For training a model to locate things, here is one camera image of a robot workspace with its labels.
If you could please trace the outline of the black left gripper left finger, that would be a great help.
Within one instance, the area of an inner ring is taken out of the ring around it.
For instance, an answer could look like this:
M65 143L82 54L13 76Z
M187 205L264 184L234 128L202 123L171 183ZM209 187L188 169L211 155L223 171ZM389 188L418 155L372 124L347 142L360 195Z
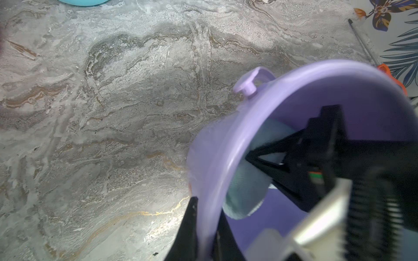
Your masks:
M198 198L189 200L185 215L168 252L165 261L196 261L198 258L197 239L197 210Z

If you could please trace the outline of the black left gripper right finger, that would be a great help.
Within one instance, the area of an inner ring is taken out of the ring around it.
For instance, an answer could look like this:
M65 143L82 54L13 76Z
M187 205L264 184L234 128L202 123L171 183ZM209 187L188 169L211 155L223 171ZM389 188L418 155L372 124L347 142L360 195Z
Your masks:
M246 261L243 253L238 248L226 215L223 211L221 211L218 227L214 237L212 260Z

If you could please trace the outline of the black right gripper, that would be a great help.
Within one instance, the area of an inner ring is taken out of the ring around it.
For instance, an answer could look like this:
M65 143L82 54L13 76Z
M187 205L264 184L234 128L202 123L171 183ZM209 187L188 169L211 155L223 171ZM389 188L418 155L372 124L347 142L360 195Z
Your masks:
M245 160L303 211L345 178L353 182L349 220L356 229L378 200L397 200L400 213L394 219L418 229L417 142L349 140L338 105L323 107L305 129L250 150Z

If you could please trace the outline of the light teal cloth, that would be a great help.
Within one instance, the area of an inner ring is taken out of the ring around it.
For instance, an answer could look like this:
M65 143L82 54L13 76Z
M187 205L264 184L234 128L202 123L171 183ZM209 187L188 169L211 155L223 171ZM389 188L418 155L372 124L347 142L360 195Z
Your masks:
M241 220L251 216L263 204L273 182L272 177L246 160L248 152L271 142L282 140L294 132L291 127L277 120L267 119L261 125L241 158L229 185L223 203L223 211L228 217Z

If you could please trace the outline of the purple plastic bucket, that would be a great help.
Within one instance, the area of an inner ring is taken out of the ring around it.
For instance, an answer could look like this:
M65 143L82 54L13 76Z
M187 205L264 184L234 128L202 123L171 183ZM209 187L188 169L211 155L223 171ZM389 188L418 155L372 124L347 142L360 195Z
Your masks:
M246 99L236 112L206 125L189 147L192 194L199 200L198 258L211 258L226 192L250 141L267 118L300 130L326 105L343 108L355 140L417 141L418 120L408 98L376 68L351 60L327 60L275 77L265 67L234 86Z

